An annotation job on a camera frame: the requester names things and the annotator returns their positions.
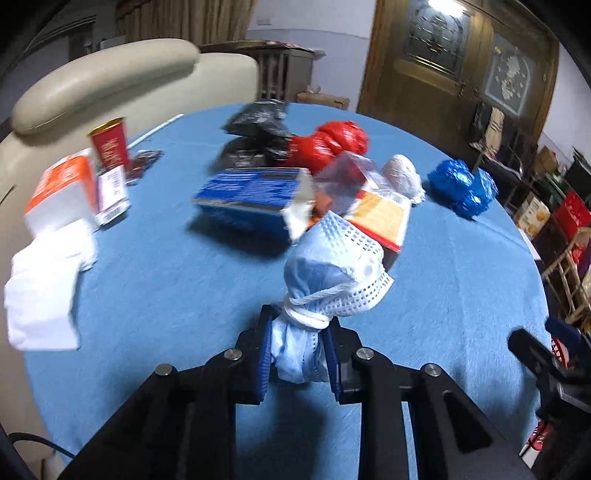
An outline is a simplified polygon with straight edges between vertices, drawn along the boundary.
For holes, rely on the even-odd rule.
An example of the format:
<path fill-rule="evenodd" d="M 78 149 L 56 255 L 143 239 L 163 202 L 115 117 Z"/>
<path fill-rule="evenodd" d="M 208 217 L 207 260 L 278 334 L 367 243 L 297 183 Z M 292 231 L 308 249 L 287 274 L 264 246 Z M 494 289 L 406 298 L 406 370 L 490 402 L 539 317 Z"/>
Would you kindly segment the light blue face mask bundle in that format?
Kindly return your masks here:
<path fill-rule="evenodd" d="M 334 212 L 301 237 L 284 265 L 287 294 L 271 327 L 270 355 L 280 380 L 329 380 L 321 332 L 332 318 L 381 302 L 394 284 L 383 258 L 376 240 Z"/>

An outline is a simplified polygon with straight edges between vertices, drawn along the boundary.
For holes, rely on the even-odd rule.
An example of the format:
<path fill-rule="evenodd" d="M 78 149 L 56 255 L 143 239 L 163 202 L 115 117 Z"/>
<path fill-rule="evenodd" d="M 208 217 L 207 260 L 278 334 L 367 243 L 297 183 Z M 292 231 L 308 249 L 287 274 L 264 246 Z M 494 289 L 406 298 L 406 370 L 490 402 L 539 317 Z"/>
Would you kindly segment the white plastic bag ball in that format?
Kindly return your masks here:
<path fill-rule="evenodd" d="M 422 179 L 412 161 L 402 154 L 394 155 L 381 169 L 394 191 L 407 197 L 413 205 L 425 200 Z"/>

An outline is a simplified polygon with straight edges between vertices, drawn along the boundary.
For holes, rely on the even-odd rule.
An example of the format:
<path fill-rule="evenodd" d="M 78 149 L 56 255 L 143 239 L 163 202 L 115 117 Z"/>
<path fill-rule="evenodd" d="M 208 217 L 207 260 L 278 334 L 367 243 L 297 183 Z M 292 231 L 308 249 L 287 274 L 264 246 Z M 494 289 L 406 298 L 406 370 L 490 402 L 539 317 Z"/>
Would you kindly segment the red plastic bag ball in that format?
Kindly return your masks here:
<path fill-rule="evenodd" d="M 342 152 L 365 155 L 369 136 L 353 121 L 331 121 L 308 136 L 294 136 L 288 143 L 286 166 L 305 168 L 317 175 Z"/>

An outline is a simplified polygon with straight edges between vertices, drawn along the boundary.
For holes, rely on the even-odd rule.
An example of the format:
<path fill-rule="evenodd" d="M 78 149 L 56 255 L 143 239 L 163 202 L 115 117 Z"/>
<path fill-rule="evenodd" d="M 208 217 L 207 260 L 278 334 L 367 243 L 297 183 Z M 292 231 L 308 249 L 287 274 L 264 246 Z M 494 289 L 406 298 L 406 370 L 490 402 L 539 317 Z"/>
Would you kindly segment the orange wrapper with red string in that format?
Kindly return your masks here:
<path fill-rule="evenodd" d="M 308 228 L 315 226 L 325 216 L 325 213 L 331 209 L 332 198 L 320 192 L 315 194 L 314 207 L 311 210 L 311 218 L 308 220 Z"/>

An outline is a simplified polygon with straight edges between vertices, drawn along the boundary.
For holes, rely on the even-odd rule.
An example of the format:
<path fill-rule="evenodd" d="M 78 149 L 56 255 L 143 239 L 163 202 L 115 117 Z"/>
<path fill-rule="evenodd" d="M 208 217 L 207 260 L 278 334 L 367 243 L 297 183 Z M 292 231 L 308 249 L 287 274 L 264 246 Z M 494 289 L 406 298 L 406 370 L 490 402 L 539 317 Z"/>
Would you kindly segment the blue tablecloth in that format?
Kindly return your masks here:
<path fill-rule="evenodd" d="M 235 344 L 260 308 L 283 299 L 287 250 L 208 222 L 193 196 L 228 141 L 226 106 L 173 122 L 143 142 L 161 157 L 130 188 L 119 223 L 96 236 L 80 277 L 78 350 L 29 352 L 32 391 L 53 441 L 82 446 L 161 363 L 200 366 Z M 469 221 L 433 200 L 413 208 L 394 284 L 374 309 L 344 320 L 394 363 L 440 365 L 518 452 L 536 425 L 534 379 L 510 353 L 510 332 L 548 336 L 537 266 L 498 203 Z M 273 382 L 238 420 L 242 479 L 354 479 L 361 410 L 328 385 Z"/>

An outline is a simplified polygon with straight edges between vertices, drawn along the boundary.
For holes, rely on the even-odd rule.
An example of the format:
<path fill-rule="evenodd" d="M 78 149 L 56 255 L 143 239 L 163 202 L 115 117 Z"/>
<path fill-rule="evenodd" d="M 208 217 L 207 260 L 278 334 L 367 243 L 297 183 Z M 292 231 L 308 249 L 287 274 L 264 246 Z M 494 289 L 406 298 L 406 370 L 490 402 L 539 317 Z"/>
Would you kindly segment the yellow printed carton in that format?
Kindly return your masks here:
<path fill-rule="evenodd" d="M 551 216 L 548 207 L 530 192 L 514 215 L 514 223 L 518 229 L 534 240 Z"/>

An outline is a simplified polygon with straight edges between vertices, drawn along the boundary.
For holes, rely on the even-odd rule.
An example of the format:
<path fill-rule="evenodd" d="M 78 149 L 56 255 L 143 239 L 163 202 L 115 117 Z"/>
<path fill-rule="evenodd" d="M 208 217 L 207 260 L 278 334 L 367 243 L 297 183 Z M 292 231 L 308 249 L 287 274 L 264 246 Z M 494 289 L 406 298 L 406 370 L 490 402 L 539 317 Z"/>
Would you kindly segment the clear plastic wrapper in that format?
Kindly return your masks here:
<path fill-rule="evenodd" d="M 373 160 L 344 151 L 314 176 L 312 186 L 322 212 L 345 214 L 362 191 L 377 192 L 391 184 Z"/>

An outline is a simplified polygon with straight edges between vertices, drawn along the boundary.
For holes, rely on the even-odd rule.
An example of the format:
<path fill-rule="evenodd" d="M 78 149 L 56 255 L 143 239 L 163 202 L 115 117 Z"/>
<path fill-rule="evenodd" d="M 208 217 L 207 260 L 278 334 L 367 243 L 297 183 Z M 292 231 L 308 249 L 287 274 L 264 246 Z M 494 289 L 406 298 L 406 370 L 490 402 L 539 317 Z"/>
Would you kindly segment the metal folding chair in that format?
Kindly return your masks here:
<path fill-rule="evenodd" d="M 530 188 L 530 177 L 538 144 L 502 110 L 479 102 L 468 130 L 468 143 L 478 152 L 473 172 L 484 169 L 507 185 L 501 196 L 510 213 L 518 209 Z"/>

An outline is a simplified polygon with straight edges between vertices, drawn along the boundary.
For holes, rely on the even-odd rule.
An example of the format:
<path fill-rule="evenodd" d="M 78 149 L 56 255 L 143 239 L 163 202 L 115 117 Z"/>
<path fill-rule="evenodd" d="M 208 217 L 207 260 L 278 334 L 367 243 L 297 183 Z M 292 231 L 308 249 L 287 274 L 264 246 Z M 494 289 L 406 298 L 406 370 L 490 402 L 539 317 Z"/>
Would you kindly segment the white barcode medicine box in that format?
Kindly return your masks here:
<path fill-rule="evenodd" d="M 104 227 L 123 215 L 130 207 L 122 165 L 98 176 L 97 193 L 98 212 L 95 219 L 99 227 Z"/>

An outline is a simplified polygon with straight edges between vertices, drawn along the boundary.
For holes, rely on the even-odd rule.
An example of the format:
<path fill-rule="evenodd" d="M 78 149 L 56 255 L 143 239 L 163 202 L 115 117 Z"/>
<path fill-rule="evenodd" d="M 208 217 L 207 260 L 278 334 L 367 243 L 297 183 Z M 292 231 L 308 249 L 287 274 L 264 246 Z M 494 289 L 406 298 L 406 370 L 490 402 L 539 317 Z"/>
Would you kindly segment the white tissue stack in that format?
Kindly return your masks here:
<path fill-rule="evenodd" d="M 4 287 L 10 345 L 19 351 L 80 347 L 72 308 L 78 276 L 94 265 L 97 245 L 84 219 L 40 233 L 12 258 Z"/>

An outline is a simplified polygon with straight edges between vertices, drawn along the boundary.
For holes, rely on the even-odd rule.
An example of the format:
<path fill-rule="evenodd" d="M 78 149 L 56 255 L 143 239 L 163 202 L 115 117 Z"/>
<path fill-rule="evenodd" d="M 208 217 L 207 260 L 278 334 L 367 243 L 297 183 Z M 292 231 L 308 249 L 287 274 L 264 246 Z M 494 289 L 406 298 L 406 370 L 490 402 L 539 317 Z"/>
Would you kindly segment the cardboard box on floor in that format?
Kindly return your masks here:
<path fill-rule="evenodd" d="M 322 92 L 301 92 L 295 96 L 295 101 L 301 104 L 322 105 L 344 111 L 349 109 L 349 98 Z"/>

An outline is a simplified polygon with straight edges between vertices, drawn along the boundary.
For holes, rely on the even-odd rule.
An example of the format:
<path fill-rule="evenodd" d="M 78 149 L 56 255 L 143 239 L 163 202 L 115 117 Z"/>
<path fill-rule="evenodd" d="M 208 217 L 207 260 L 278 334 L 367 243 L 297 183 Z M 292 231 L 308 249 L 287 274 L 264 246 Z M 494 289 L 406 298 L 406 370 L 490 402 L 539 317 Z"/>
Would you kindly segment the orange white tissue pack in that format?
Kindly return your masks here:
<path fill-rule="evenodd" d="M 90 148 L 63 157 L 48 167 L 25 209 L 25 223 L 34 238 L 83 219 L 98 229 L 96 175 Z"/>

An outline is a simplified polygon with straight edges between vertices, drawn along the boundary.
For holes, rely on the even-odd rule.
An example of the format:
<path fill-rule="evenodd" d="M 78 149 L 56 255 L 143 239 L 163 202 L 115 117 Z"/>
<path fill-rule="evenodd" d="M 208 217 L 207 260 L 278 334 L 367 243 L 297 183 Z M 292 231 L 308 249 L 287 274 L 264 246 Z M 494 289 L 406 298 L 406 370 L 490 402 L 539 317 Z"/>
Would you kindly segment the red paper cup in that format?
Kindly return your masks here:
<path fill-rule="evenodd" d="M 100 164 L 105 170 L 111 170 L 119 166 L 124 169 L 128 168 L 129 157 L 123 117 L 99 125 L 89 132 L 88 137 L 98 155 Z"/>

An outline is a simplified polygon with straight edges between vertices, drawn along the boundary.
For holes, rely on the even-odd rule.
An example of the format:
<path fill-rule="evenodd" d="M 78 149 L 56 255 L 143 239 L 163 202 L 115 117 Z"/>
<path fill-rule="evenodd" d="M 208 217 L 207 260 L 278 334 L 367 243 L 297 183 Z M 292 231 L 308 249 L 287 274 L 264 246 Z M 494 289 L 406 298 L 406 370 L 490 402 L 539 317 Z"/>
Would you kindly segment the wooden radiator cabinet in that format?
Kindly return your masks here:
<path fill-rule="evenodd" d="M 311 87 L 315 51 L 276 40 L 238 40 L 206 44 L 202 53 L 232 53 L 252 57 L 259 66 L 259 98 L 294 102 Z"/>

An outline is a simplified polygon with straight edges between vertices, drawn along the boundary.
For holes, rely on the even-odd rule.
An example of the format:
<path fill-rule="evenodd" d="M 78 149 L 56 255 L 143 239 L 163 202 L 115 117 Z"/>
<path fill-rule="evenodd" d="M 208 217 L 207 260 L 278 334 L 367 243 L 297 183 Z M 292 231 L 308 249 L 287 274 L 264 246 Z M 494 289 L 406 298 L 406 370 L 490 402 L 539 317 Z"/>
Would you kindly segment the brown wooden door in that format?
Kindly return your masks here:
<path fill-rule="evenodd" d="M 522 1 L 379 1 L 356 111 L 454 158 L 480 103 L 539 139 L 559 42 Z"/>

